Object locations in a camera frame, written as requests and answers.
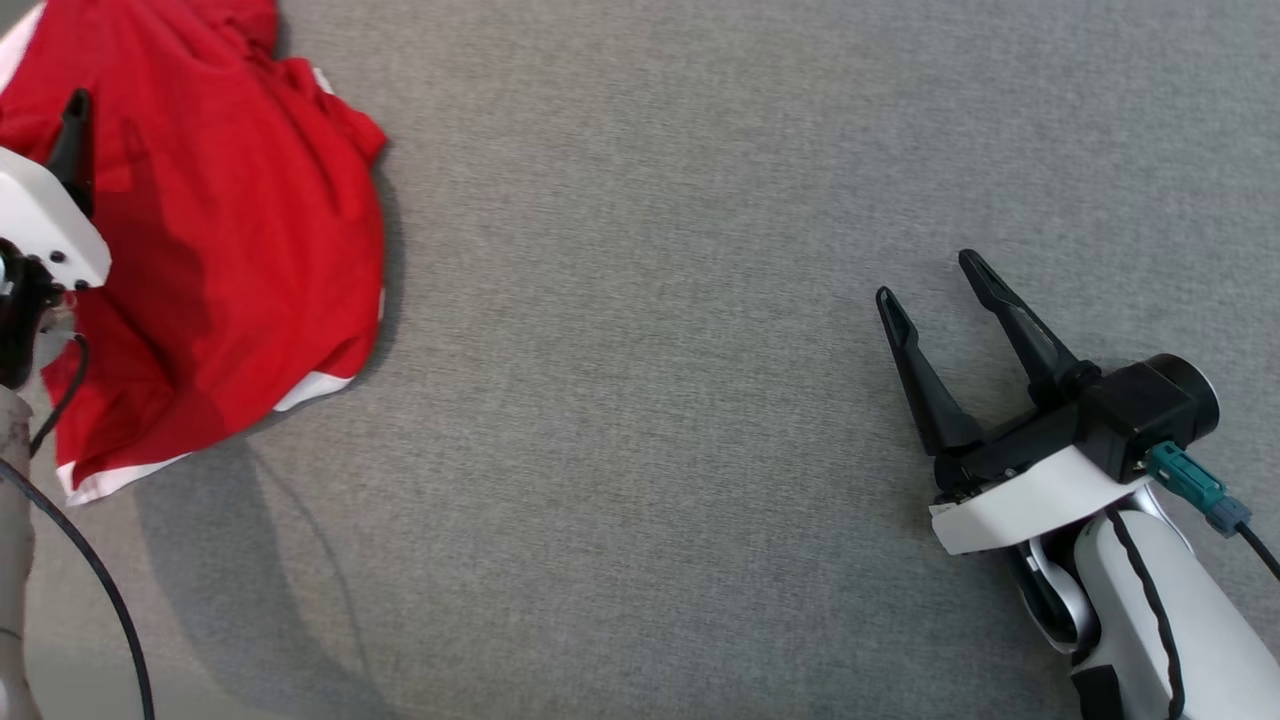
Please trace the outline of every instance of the black cable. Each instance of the black cable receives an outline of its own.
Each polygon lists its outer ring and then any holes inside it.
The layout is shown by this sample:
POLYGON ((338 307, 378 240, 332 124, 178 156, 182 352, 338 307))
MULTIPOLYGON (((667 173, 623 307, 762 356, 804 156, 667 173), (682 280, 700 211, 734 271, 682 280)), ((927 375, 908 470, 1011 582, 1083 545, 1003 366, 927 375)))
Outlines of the black cable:
MULTIPOLYGON (((35 456, 40 446, 44 445, 45 438, 52 432, 54 425, 58 424, 58 419, 61 418, 63 411, 70 405, 72 398, 76 397, 76 391, 79 389, 81 383, 84 382, 84 374, 88 370, 88 342, 79 334, 76 336, 76 343, 81 348, 81 363, 79 368, 76 369, 76 377, 72 378, 72 383, 67 386, 67 393, 54 407, 54 411, 49 415, 49 419, 40 427, 36 432, 35 438, 31 441, 31 455, 35 456)), ((22 493, 27 496, 27 500, 32 505, 38 507, 49 519, 58 525, 58 529, 72 541, 76 550, 81 551, 84 556, 84 561, 88 562, 93 574, 97 575, 97 582, 102 583, 102 589, 106 591, 106 597, 111 601, 111 607, 115 609, 115 616, 120 620, 120 629, 124 630, 124 641, 129 644, 129 655, 133 659, 133 670, 138 676, 138 696, 142 701, 142 717, 143 720, 155 720, 155 700, 151 697, 151 675, 147 673, 147 661, 142 655, 142 642, 138 639, 138 629, 133 625, 133 618, 129 616, 129 607, 124 605, 124 597, 120 594, 120 589, 115 587, 115 580, 111 579, 111 574, 106 570, 106 565, 102 564, 102 559, 97 556, 93 551, 93 546, 88 543, 79 529, 63 514, 61 510, 54 505, 45 493, 40 492, 40 488, 33 486, 31 480, 24 478, 13 465, 0 457, 0 479, 9 480, 10 483, 18 486, 22 493)))
POLYGON ((1236 523, 1235 532, 1240 533, 1244 542, 1249 543, 1253 552, 1257 552, 1258 557, 1262 559, 1262 564, 1267 566, 1267 570, 1271 570, 1271 574, 1280 580, 1280 561, 1276 561, 1276 556, 1271 555, 1271 551, 1262 543, 1262 538, 1253 532, 1253 528, 1248 523, 1236 523))
POLYGON ((1165 655, 1169 656, 1169 688, 1172 692, 1172 697, 1169 698, 1169 720, 1178 720, 1183 716, 1183 708, 1187 706, 1187 689, 1183 687, 1183 662, 1178 659, 1178 646, 1174 644, 1174 628, 1169 623, 1169 614, 1165 612, 1165 603, 1160 601, 1156 580, 1147 570, 1147 564, 1142 561, 1138 546, 1133 542, 1133 536, 1129 534, 1129 528, 1125 527, 1124 519, 1115 506, 1107 507, 1107 519, 1115 527, 1116 539, 1120 541, 1129 556, 1129 565, 1133 566, 1134 574, 1142 582, 1142 593, 1147 596, 1147 605, 1156 615, 1160 644, 1165 647, 1165 655))
POLYGON ((76 345, 81 348, 81 364, 76 368, 76 375, 72 377, 72 384, 67 386, 67 392, 63 393, 63 398, 58 401, 58 405, 54 406, 54 411, 49 414, 45 423, 40 425, 40 429, 36 430, 35 436, 32 436, 32 456, 40 452, 41 446, 45 445, 45 438, 47 438, 49 433, 54 430, 54 425, 58 424, 63 413, 67 411, 67 406, 72 404, 72 398, 76 397, 76 391, 79 389, 79 386, 84 382, 84 374, 88 373, 88 341, 84 340, 84 336, 78 333, 72 340, 74 340, 76 345))

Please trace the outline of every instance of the red cloth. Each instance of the red cloth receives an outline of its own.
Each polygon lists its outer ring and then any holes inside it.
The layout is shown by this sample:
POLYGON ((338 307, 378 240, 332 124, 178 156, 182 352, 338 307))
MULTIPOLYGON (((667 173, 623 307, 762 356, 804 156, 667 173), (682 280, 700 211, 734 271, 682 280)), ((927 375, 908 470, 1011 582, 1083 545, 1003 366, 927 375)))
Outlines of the red cloth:
MULTIPOLYGON (((92 363, 58 425, 73 488, 216 443, 372 348, 369 170, 387 138, 306 60, 273 60, 275 31, 274 0, 49 0, 0 94, 0 145, 37 161, 72 90, 95 104, 93 223, 113 265, 76 297, 92 363)), ((45 372, 54 398, 69 347, 45 372)))

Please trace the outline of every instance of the cable connector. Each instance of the cable connector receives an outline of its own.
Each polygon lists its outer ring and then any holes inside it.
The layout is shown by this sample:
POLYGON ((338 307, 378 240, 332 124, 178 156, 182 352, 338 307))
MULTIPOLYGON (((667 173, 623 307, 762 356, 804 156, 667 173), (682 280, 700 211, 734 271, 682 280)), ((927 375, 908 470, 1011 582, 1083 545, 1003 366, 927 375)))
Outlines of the cable connector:
POLYGON ((1235 527, 1248 523, 1253 516, 1243 502, 1226 493, 1222 480, 1171 442, 1151 448, 1147 454, 1147 473, 1169 492, 1203 512, 1204 520, 1224 538, 1235 536, 1235 527))

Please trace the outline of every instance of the red shirt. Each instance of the red shirt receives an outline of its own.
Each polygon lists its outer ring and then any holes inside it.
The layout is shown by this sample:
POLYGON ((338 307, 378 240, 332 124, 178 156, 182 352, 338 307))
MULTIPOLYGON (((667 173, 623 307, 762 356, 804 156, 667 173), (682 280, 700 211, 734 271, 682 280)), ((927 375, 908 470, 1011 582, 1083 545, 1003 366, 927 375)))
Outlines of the red shirt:
MULTIPOLYGON (((76 293, 92 348, 58 425, 70 502, 243 430, 311 372, 351 378, 376 336, 383 219, 366 115, 275 61, 273 0, 49 0, 0 145, 44 161, 76 87, 95 106, 93 223, 76 293)), ((60 398, 79 363, 45 370, 60 398)))

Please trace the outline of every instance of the gray fabric surface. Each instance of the gray fabric surface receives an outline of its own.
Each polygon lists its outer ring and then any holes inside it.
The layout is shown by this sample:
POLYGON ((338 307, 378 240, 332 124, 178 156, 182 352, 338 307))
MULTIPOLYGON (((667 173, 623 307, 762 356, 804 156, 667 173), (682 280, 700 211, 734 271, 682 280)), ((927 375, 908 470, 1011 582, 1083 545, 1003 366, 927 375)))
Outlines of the gray fabric surface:
MULTIPOLYGON (((872 306, 983 420, 1023 409, 965 246, 1080 355, 1211 374, 1197 455, 1280 544, 1280 5, 284 10, 393 138, 387 328, 349 391, 74 512, 163 684, 314 720, 1075 717, 1000 565, 932 538, 872 306)), ((1274 580, 1172 510, 1280 650, 1274 580)), ((40 552, 32 642, 119 667, 40 552)))

